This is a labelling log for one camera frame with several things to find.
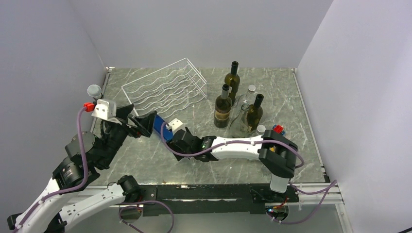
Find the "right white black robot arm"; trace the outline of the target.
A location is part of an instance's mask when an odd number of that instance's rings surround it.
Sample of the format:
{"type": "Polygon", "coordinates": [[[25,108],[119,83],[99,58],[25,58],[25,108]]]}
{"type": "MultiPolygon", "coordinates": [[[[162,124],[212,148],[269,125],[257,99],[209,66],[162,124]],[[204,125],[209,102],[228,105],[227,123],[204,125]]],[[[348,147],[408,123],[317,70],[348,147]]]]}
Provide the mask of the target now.
{"type": "Polygon", "coordinates": [[[273,201],[281,201],[286,197],[287,186],[294,177],[295,169],[304,164],[298,147],[273,130],[266,130],[262,135],[248,138],[199,138],[188,130],[178,130],[164,144],[177,160],[194,158],[202,162],[224,159],[260,161],[271,173],[268,195],[273,201]]]}

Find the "blue glass bottle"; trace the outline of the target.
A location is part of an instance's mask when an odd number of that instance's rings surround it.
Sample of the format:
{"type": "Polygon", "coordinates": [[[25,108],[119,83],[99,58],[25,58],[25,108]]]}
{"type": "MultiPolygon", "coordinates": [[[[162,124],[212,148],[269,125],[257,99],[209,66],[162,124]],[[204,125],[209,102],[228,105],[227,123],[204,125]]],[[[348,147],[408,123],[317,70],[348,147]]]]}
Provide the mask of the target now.
{"type": "Polygon", "coordinates": [[[155,116],[155,120],[154,120],[154,131],[161,136],[161,129],[163,129],[163,138],[166,141],[169,141],[172,139],[173,137],[173,133],[172,131],[167,129],[167,125],[162,127],[162,124],[165,122],[165,120],[160,117],[159,115],[155,116]]]}

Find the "labelled dark wine bottle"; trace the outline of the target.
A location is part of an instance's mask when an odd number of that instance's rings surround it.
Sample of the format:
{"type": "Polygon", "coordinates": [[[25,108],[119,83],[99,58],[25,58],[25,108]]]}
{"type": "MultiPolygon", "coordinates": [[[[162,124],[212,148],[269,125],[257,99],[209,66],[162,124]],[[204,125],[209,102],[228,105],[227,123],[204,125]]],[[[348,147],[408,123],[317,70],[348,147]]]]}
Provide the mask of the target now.
{"type": "Polygon", "coordinates": [[[221,94],[215,100],[214,125],[217,128],[225,128],[230,119],[232,99],[229,97],[230,86],[224,84],[221,94]]]}

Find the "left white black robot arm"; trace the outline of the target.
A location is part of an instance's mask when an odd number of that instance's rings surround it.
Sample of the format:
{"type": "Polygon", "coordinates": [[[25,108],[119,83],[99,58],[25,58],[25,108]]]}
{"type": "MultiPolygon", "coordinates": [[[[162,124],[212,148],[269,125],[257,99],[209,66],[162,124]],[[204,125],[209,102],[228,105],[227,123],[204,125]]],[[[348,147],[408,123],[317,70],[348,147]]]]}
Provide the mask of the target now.
{"type": "Polygon", "coordinates": [[[63,233],[69,225],[104,209],[109,201],[135,203],[140,196],[138,183],[132,176],[124,176],[100,197],[67,206],[101,170],[109,169],[127,137],[151,136],[157,112],[137,117],[132,115],[133,108],[105,100],[85,103],[77,114],[77,134],[65,146],[67,156],[32,205],[8,217],[9,229],[14,233],[63,233]]]}

